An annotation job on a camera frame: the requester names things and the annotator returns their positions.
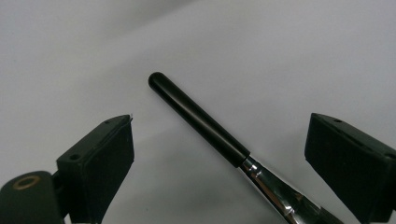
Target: white surface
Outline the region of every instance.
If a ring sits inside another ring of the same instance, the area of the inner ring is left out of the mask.
[[[358,223],[304,160],[304,142],[317,112],[396,147],[395,8],[2,1],[0,184],[55,172],[55,160],[96,125],[133,113],[135,163],[104,223],[283,223],[149,88],[149,75],[160,71],[255,158]]]

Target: black brush handle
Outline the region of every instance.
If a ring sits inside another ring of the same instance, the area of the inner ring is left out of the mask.
[[[234,167],[250,152],[162,73],[153,73],[148,84]]]

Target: clamp jaw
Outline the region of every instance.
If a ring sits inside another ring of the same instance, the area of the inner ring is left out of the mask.
[[[396,151],[350,124],[312,114],[306,160],[361,223],[396,210]]]
[[[101,223],[134,162],[129,115],[102,122],[57,160],[51,175],[37,171],[8,181],[0,191],[4,224]]]

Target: metal ferrule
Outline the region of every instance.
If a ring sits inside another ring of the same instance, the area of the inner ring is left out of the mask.
[[[248,157],[240,168],[288,223],[342,223],[253,158]]]

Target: white backdrop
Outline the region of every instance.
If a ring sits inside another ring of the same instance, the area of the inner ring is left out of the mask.
[[[0,184],[134,114],[104,223],[283,223],[149,88],[160,71],[313,201],[358,223],[304,159],[312,112],[396,147],[394,1],[1,1]]]

